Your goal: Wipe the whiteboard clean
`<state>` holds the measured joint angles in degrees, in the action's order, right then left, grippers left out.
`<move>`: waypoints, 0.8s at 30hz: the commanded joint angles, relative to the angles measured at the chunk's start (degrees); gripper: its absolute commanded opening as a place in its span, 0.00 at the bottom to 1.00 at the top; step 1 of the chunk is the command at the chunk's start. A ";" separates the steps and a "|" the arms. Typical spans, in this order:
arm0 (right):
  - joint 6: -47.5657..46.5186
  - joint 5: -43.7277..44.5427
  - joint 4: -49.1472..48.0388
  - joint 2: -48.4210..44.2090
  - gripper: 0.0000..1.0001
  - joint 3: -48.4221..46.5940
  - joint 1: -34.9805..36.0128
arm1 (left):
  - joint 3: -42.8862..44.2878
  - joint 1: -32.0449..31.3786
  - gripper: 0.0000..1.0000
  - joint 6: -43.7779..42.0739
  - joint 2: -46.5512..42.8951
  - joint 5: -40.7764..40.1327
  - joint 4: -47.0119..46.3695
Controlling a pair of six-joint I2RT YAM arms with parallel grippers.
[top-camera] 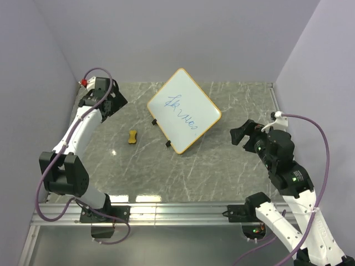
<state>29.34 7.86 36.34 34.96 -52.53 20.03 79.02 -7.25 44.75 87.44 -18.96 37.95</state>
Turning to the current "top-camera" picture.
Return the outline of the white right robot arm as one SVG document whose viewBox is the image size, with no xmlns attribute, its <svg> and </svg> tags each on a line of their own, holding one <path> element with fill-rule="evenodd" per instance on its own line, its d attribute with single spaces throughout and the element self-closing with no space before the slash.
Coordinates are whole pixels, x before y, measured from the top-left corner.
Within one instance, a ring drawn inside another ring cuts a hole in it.
<svg viewBox="0 0 355 266">
<path fill-rule="evenodd" d="M 230 135 L 233 145 L 249 137 L 243 148 L 258 155 L 296 219 L 297 228 L 262 192 L 246 198 L 246 218 L 267 225 L 289 252 L 278 264 L 292 260 L 294 265 L 354 265 L 354 258 L 336 243 L 319 208 L 323 193 L 316 193 L 308 172 L 293 158 L 291 135 L 274 122 L 264 126 L 253 120 L 231 129 Z"/>
</svg>

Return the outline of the yellow whiteboard eraser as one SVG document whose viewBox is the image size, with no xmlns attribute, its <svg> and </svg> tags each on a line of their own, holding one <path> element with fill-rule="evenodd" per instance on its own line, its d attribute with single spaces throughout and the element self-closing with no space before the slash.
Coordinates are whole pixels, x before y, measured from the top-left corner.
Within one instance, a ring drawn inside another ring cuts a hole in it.
<svg viewBox="0 0 355 266">
<path fill-rule="evenodd" d="M 136 130 L 130 130 L 129 131 L 128 144 L 136 144 L 136 143 L 137 143 L 137 131 Z"/>
</svg>

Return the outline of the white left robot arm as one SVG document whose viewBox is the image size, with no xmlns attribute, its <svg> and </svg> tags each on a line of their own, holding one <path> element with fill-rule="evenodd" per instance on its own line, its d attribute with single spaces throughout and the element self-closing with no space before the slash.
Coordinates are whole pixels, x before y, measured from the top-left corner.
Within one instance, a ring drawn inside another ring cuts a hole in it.
<svg viewBox="0 0 355 266">
<path fill-rule="evenodd" d="M 57 195 L 69 195 L 71 200 L 90 210 L 100 223 L 112 217 L 111 200 L 108 194 L 90 184 L 80 156 L 94 130 L 127 102 L 117 86 L 89 90 L 79 101 L 75 118 L 61 142 L 51 152 L 42 152 L 39 157 L 42 173 L 39 186 Z"/>
</svg>

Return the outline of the yellow-framed whiteboard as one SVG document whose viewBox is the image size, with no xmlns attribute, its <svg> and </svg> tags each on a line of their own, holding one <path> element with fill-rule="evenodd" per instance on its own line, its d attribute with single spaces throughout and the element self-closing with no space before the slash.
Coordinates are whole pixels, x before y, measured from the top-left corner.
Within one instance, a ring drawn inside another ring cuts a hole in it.
<svg viewBox="0 0 355 266">
<path fill-rule="evenodd" d="M 147 108 L 177 154 L 183 154 L 222 113 L 197 82 L 183 69 L 148 101 Z"/>
</svg>

